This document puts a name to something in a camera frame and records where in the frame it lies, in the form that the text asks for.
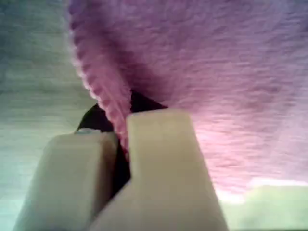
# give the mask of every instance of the pink towel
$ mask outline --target pink towel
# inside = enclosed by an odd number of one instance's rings
[[[72,0],[83,83],[127,148],[134,89],[191,115],[218,191],[308,182],[308,4]]]

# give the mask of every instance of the fabric texture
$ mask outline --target fabric texture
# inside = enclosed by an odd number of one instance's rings
[[[308,182],[305,2],[72,0],[69,13],[76,66],[125,149],[133,89],[190,113],[217,190]]]

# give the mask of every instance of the pink fabric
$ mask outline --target pink fabric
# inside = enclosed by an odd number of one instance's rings
[[[127,148],[130,89],[190,112],[217,190],[308,182],[308,6],[72,0],[77,67]]]

